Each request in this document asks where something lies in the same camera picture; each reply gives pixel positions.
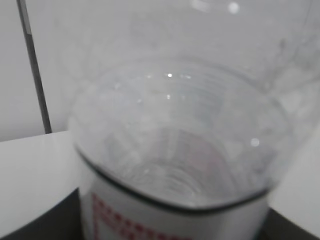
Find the white table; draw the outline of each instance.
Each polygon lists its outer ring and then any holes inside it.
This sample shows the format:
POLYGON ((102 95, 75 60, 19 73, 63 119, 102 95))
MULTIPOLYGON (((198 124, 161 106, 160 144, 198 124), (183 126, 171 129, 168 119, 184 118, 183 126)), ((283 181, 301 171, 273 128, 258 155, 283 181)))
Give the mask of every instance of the white table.
MULTIPOLYGON (((270 196, 273 209, 318 237, 319 146, 320 129, 270 196)), ((1 142, 0 237, 38 218, 75 190, 77 164, 68 131, 1 142)))

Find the white wall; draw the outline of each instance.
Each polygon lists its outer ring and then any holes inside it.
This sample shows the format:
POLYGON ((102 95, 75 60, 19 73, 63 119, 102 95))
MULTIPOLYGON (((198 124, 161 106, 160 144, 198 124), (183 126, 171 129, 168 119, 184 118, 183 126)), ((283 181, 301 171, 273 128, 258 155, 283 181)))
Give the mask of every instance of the white wall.
POLYGON ((44 134, 15 0, 0 0, 0 141, 44 134))
POLYGON ((67 108, 62 95, 63 82, 56 71, 52 0, 26 0, 36 57, 53 132, 66 129, 67 108))

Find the clear plastic cup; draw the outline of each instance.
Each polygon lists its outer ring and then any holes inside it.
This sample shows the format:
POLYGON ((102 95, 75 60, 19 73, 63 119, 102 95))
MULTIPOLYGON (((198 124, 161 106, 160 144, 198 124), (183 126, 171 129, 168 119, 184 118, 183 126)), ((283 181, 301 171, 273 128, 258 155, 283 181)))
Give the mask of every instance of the clear plastic cup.
POLYGON ((56 5, 87 239, 251 239, 319 121, 320 1, 56 5))

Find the dark rim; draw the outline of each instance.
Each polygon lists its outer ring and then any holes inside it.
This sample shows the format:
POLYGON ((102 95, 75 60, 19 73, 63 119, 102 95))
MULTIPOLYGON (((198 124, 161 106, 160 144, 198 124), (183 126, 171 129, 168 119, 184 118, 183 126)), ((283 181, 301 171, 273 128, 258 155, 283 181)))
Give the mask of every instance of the dark rim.
POLYGON ((261 199, 264 196, 266 196, 269 192, 269 189, 262 190, 260 192, 257 192, 243 200, 228 203, 226 205, 222 206, 208 206, 206 208, 187 208, 179 205, 174 205, 172 203, 167 203, 164 201, 160 201, 158 199, 152 198, 152 196, 147 196, 141 192, 138 192, 134 189, 132 189, 130 186, 126 185, 123 182, 120 182, 116 180, 115 177, 111 176, 110 174, 103 171, 100 167, 93 164, 77 147, 75 148, 78 154, 80 155, 81 159, 86 163, 86 165, 95 172, 96 175, 98 175, 101 179, 108 182, 110 185, 112 185, 114 188, 124 192, 125 194, 130 195, 131 197, 145 202, 146 204, 159 208, 161 210, 167 211, 167 212, 174 212, 181 215, 192 215, 192 216, 199 216, 199 215, 212 215, 217 214, 226 210, 230 210, 232 208, 239 207, 241 205, 248 204, 250 202, 253 202, 255 200, 261 199))

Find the dark gap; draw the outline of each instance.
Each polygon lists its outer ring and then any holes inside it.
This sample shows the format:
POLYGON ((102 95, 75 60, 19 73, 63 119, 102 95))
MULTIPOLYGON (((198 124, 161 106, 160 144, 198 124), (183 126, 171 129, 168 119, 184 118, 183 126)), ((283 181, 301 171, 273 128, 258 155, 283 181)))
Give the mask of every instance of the dark gap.
POLYGON ((19 11, 20 20, 21 20, 25 45, 27 48, 28 56, 29 56, 29 61, 30 61, 30 66, 31 66, 31 70, 32 70, 36 95, 37 95, 38 102, 39 102, 44 131, 46 134, 51 134, 52 128, 51 128, 51 123, 50 123, 50 119, 49 119, 49 113, 48 113, 47 103, 46 103, 46 99, 45 99, 45 93, 44 93, 44 89, 42 86, 39 66, 38 66, 38 62, 37 62, 34 40, 33 40, 32 34, 31 34, 30 25, 29 25, 29 18, 28 18, 28 13, 27 13, 27 8, 26 8, 26 2, 25 2, 25 0, 16 0, 16 3, 17 3, 18 11, 19 11))

